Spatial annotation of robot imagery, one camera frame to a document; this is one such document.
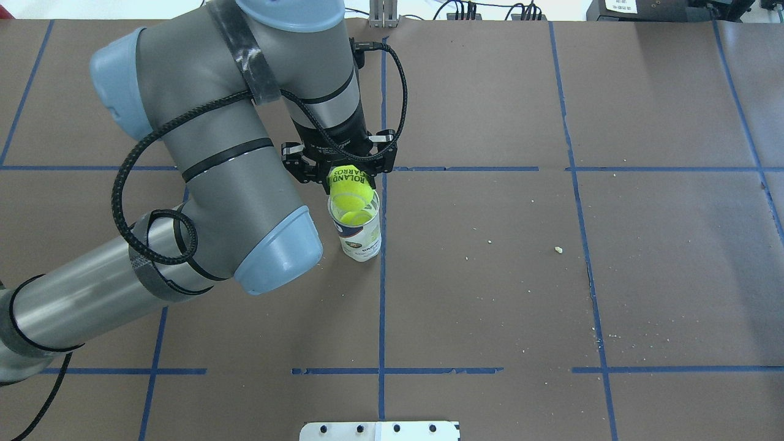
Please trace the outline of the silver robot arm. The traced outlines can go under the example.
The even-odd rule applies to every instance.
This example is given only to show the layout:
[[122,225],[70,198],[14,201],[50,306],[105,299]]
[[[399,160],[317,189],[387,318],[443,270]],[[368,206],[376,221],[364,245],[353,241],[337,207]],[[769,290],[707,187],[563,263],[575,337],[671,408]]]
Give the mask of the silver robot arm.
[[40,53],[2,163],[2,263],[40,270],[2,290],[2,385],[89,339],[236,279],[264,293],[321,257],[294,188],[370,158],[342,1],[212,1],[98,48],[71,34]]

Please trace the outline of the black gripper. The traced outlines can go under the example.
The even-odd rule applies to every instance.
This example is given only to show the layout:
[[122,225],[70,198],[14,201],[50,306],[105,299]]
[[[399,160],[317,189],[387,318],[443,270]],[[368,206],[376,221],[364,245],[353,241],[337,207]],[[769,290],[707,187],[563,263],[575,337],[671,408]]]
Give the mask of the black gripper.
[[300,142],[282,145],[282,163],[300,183],[317,183],[330,195],[330,172],[335,167],[353,165],[364,173],[370,188],[376,189],[376,176],[394,167],[397,137],[394,129],[384,129],[374,136],[364,122],[346,122],[318,131],[294,122]]

